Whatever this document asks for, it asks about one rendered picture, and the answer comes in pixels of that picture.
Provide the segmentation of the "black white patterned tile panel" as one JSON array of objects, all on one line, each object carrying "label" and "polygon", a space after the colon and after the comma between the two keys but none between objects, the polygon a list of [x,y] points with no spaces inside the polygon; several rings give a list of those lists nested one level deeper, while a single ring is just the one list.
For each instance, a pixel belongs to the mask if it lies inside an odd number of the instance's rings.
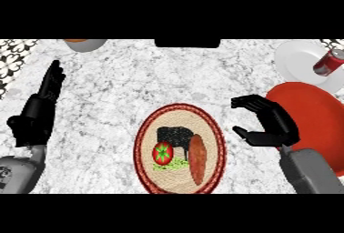
[{"label": "black white patterned tile panel", "polygon": [[33,54],[38,42],[38,39],[0,39],[0,99]]}]

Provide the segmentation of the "red can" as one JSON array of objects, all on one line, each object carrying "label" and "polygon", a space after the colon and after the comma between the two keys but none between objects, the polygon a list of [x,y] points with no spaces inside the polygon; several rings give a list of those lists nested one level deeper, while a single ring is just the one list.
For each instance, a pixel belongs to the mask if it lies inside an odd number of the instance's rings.
[{"label": "red can", "polygon": [[344,64],[344,50],[331,49],[314,66],[314,71],[321,76],[330,76]]}]

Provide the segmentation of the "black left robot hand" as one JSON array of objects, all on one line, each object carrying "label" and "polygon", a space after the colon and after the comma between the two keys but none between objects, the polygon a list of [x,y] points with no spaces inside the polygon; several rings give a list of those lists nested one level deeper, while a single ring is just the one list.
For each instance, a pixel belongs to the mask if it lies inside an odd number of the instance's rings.
[{"label": "black left robot hand", "polygon": [[52,61],[41,89],[26,102],[23,113],[8,119],[17,147],[46,145],[52,136],[55,105],[67,75],[58,60]]}]

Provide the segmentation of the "oval beige red-rimmed placemat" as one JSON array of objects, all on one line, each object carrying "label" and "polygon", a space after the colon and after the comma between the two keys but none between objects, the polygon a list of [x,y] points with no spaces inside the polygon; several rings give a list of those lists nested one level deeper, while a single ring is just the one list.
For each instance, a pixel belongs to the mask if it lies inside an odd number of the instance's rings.
[{"label": "oval beige red-rimmed placemat", "polygon": [[[191,138],[200,135],[207,149],[203,183],[196,184],[188,162]],[[159,142],[173,147],[172,163],[157,164],[153,151]],[[194,194],[213,192],[227,167],[227,141],[218,121],[191,104],[170,104],[145,119],[134,146],[135,168],[151,193]]]}]

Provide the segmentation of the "grey cup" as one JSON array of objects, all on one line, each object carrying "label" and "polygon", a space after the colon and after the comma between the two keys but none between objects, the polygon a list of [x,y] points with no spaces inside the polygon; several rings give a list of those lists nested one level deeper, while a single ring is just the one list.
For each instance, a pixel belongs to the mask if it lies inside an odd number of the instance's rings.
[{"label": "grey cup", "polygon": [[66,42],[76,52],[86,53],[98,50],[104,46],[107,39],[77,39],[66,40]]}]

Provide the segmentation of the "black appliance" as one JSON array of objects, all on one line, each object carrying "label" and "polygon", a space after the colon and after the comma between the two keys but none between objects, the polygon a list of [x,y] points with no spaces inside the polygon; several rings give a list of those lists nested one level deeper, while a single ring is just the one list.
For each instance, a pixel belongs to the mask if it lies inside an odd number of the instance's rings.
[{"label": "black appliance", "polygon": [[206,40],[178,40],[178,39],[157,39],[159,47],[194,47],[194,48],[218,48],[221,45],[219,39]]}]

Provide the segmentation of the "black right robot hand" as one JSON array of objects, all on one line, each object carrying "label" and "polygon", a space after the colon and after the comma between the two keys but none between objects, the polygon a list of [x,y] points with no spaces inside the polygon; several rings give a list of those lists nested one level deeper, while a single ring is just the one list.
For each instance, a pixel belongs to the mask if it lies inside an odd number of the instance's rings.
[{"label": "black right robot hand", "polygon": [[240,126],[234,132],[255,147],[293,146],[300,141],[299,127],[293,117],[278,102],[261,95],[232,98],[232,108],[243,107],[252,111],[261,120],[263,132],[247,131]]}]

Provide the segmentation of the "red bowl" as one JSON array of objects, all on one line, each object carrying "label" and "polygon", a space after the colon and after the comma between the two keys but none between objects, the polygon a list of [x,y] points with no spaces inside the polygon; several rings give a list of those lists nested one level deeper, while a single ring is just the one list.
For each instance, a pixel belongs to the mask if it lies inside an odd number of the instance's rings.
[{"label": "red bowl", "polygon": [[277,85],[266,98],[289,111],[300,131],[293,149],[314,148],[337,176],[344,176],[344,105],[320,87],[287,82]]}]

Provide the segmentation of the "red tomato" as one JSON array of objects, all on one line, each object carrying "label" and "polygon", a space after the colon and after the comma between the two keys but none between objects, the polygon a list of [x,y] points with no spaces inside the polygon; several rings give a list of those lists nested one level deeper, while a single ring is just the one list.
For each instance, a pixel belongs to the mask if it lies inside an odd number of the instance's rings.
[{"label": "red tomato", "polygon": [[154,151],[153,157],[159,165],[166,166],[173,161],[173,145],[169,142],[159,142]]}]

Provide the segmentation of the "white plate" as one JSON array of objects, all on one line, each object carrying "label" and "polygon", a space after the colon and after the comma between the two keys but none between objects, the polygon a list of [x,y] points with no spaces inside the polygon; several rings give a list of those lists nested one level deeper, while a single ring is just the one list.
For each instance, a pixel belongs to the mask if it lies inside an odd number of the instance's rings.
[{"label": "white plate", "polygon": [[336,93],[344,87],[344,65],[328,76],[321,76],[314,66],[325,54],[325,48],[311,42],[286,42],[277,49],[277,71],[287,81],[312,84]]}]

